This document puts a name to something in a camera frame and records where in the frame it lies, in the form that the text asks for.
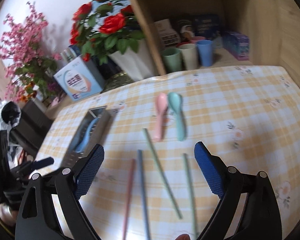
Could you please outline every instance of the blue spoon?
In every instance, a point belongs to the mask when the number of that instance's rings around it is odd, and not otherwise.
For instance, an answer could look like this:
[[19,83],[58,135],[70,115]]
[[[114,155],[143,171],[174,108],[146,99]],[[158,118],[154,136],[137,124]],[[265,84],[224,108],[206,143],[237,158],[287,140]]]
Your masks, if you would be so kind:
[[89,126],[87,127],[86,129],[86,133],[84,134],[84,137],[81,141],[81,143],[79,143],[79,145],[75,148],[75,152],[76,153],[81,153],[85,150],[88,142],[89,142],[89,139],[90,139],[90,131],[93,127],[93,125],[98,121],[99,118],[95,118],[91,121],[91,123],[89,124]]
[[170,92],[168,94],[169,108],[176,114],[177,123],[177,138],[179,141],[183,141],[186,138],[186,127],[182,118],[182,98],[181,95]]

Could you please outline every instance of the finger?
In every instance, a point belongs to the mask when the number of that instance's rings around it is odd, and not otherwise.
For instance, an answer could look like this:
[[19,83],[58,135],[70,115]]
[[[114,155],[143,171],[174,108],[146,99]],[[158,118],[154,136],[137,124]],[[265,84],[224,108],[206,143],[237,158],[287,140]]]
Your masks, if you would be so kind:
[[190,236],[187,234],[182,234],[178,236],[176,240],[190,240]]

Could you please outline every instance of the spoon handle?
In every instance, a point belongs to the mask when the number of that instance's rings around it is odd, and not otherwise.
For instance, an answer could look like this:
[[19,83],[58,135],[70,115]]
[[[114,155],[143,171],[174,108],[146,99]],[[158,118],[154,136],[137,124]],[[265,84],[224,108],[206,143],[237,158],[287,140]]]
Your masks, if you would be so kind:
[[183,141],[186,138],[186,127],[183,122],[182,114],[176,114],[176,123],[177,123],[177,138],[178,141]]
[[153,140],[155,142],[159,142],[162,139],[162,124],[163,124],[163,115],[158,114],[157,115],[157,120],[156,120],[155,126],[154,126]]

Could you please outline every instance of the light blue box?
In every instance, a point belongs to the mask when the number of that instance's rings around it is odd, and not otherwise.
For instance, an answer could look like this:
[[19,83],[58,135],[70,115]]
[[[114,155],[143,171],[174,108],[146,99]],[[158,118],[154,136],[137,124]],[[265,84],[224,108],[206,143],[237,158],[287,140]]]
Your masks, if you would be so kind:
[[105,80],[93,62],[85,62],[81,57],[64,66],[54,77],[73,101],[99,93],[105,86]]

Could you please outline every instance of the pink spoon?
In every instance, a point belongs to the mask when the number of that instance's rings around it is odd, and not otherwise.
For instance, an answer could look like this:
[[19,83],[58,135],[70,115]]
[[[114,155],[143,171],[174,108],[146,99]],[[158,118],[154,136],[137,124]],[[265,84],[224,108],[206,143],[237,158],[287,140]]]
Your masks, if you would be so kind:
[[162,125],[163,116],[168,108],[168,97],[165,93],[160,93],[155,99],[155,108],[157,111],[157,121],[154,127],[154,137],[155,142],[159,142],[162,139]]

